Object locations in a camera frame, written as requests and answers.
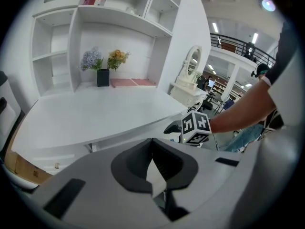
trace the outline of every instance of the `desk surface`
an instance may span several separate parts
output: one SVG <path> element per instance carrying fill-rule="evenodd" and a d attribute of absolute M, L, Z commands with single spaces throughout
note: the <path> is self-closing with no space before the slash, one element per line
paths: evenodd
<path fill-rule="evenodd" d="M 180 88 L 181 90 L 187 92 L 188 94 L 192 95 L 192 96 L 200 96 L 200 95 L 207 95 L 208 93 L 200 88 L 196 88 L 196 91 L 192 91 L 191 89 L 178 85 L 176 83 L 171 83 L 171 85 Z"/>
<path fill-rule="evenodd" d="M 40 99 L 20 126 L 12 150 L 98 142 L 185 110 L 155 87 L 84 87 Z"/>

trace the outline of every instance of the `white cube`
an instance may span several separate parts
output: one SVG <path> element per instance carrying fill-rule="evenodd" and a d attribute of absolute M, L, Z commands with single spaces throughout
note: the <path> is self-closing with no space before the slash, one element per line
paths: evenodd
<path fill-rule="evenodd" d="M 206 114 L 192 110 L 181 122 L 183 144 L 197 146 L 212 133 Z"/>

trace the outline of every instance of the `flower pot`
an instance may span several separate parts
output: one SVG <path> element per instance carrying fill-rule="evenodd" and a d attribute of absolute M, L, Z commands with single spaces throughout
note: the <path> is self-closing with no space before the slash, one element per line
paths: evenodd
<path fill-rule="evenodd" d="M 102 69 L 96 72 L 97 86 L 109 86 L 109 70 Z"/>

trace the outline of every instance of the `ceiling light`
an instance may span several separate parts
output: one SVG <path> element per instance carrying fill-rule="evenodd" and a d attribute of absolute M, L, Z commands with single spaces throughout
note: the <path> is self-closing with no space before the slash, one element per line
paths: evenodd
<path fill-rule="evenodd" d="M 257 33 L 254 33 L 253 40 L 252 40 L 252 43 L 253 43 L 253 44 L 256 43 L 257 37 L 258 37 L 258 34 L 257 34 Z"/>
<path fill-rule="evenodd" d="M 216 23 L 213 23 L 213 26 L 214 26 L 214 30 L 215 30 L 215 32 L 216 32 L 216 33 L 218 33 L 218 29 L 217 29 L 217 25 L 216 25 Z"/>
<path fill-rule="evenodd" d="M 273 12 L 275 10 L 275 5 L 271 0 L 263 0 L 262 6 L 267 11 Z"/>

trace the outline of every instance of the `cardboard box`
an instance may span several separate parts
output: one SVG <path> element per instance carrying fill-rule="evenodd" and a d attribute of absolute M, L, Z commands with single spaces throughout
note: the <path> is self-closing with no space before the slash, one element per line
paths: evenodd
<path fill-rule="evenodd" d="M 16 152 L 13 152 L 11 150 L 15 136 L 16 136 L 21 124 L 22 124 L 22 121 L 19 124 L 18 128 L 16 129 L 16 131 L 15 131 L 14 135 L 12 136 L 12 139 L 9 143 L 9 146 L 6 151 L 5 158 L 4 158 L 4 165 L 10 172 L 14 173 L 15 175 L 19 176 L 20 178 L 27 180 L 29 182 L 35 183 L 37 185 L 41 185 L 47 179 L 49 179 L 52 175 L 39 169 L 35 165 L 31 164 L 30 162 L 28 162 L 27 160 L 22 158 Z"/>

